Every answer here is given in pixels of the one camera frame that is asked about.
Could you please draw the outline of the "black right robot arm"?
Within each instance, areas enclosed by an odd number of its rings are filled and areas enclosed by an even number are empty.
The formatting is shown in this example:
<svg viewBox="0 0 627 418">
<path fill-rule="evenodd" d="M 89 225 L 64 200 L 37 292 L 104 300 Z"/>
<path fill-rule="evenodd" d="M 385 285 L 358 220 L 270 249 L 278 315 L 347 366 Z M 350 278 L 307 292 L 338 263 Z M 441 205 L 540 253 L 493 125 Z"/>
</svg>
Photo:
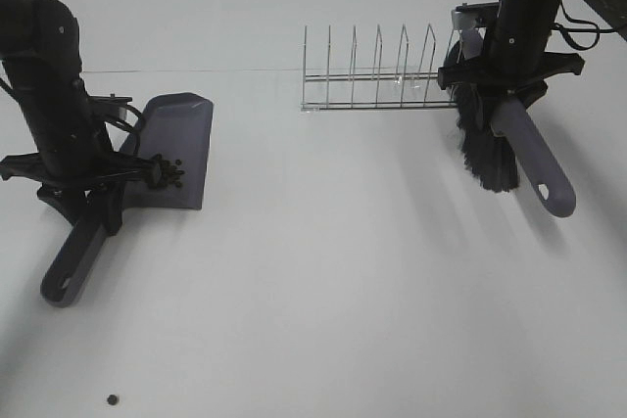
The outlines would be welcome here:
<svg viewBox="0 0 627 418">
<path fill-rule="evenodd" d="M 438 69 L 437 82 L 445 90 L 472 84 L 497 91 L 517 91 L 564 73 L 579 75 L 583 58 L 576 53 L 546 50 L 562 0 L 499 0 L 459 5 L 452 10 L 460 41 L 465 34 L 485 30 L 478 55 Z"/>
</svg>

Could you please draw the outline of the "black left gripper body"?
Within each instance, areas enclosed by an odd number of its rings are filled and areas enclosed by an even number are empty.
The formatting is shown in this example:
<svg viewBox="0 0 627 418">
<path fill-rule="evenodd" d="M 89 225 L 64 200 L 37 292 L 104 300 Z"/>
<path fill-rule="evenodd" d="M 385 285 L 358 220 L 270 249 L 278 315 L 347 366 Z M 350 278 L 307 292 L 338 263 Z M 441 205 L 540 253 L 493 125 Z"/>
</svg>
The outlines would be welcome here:
<svg viewBox="0 0 627 418">
<path fill-rule="evenodd" d="M 19 176 L 58 189 L 95 188 L 121 178 L 104 114 L 81 79 L 29 79 L 19 106 L 36 151 L 19 156 Z"/>
</svg>

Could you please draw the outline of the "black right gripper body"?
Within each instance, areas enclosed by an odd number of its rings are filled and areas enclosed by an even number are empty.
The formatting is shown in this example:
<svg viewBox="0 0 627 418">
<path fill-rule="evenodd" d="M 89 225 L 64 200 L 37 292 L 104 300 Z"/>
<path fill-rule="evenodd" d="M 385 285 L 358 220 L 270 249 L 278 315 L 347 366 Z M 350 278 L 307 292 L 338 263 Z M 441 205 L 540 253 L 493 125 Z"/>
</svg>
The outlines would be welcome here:
<svg viewBox="0 0 627 418">
<path fill-rule="evenodd" d="M 546 71 L 545 48 L 560 1 L 501 0 L 485 47 L 490 69 L 513 79 Z"/>
</svg>

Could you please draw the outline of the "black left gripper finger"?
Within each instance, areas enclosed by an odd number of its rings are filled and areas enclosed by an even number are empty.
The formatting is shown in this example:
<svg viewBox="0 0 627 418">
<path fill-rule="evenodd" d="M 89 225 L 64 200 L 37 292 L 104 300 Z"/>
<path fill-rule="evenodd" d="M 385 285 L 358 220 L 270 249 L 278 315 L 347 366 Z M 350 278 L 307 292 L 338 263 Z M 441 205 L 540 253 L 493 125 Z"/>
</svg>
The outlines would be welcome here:
<svg viewBox="0 0 627 418">
<path fill-rule="evenodd" d="M 41 184 L 37 198 L 62 215 L 71 225 L 94 210 L 108 235 L 121 228 L 122 182 L 107 176 L 54 176 L 38 153 L 8 156 L 1 161 L 1 178 L 27 178 Z"/>
<path fill-rule="evenodd" d="M 141 181 L 149 188 L 157 188 L 162 180 L 161 165 L 153 159 L 111 152 L 105 156 L 105 163 L 114 180 Z"/>
</svg>

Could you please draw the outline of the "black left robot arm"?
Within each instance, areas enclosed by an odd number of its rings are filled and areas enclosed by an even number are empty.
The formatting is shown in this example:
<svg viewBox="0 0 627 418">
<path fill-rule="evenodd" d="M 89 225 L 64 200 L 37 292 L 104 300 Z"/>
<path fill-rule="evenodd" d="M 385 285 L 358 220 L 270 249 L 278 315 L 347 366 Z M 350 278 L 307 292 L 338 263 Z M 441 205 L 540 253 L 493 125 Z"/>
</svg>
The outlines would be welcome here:
<svg viewBox="0 0 627 418">
<path fill-rule="evenodd" d="M 88 94 L 78 21 L 59 0 L 1 0 L 1 64 L 1 87 L 36 146 L 4 158 L 2 178 L 37 181 L 40 198 L 70 223 L 92 209 L 117 234 L 126 182 L 155 187 L 162 177 L 155 160 L 138 155 L 144 115 L 127 97 Z"/>
</svg>

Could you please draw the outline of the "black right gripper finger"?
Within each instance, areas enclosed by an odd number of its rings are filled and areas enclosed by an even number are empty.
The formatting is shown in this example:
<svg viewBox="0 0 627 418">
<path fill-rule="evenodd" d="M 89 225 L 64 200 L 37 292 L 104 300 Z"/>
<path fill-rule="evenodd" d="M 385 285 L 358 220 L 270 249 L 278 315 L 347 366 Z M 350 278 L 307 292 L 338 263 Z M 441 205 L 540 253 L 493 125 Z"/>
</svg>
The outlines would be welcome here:
<svg viewBox="0 0 627 418">
<path fill-rule="evenodd" d="M 462 83 L 479 84 L 484 78 L 485 74 L 480 66 L 452 65 L 438 69 L 437 83 L 442 90 L 445 90 Z"/>
<path fill-rule="evenodd" d="M 549 78 L 561 74 L 580 75 L 584 65 L 585 61 L 579 54 L 544 53 L 535 70 L 515 79 L 508 88 L 508 94 L 517 98 L 525 108 L 530 108 L 547 94 Z"/>
</svg>

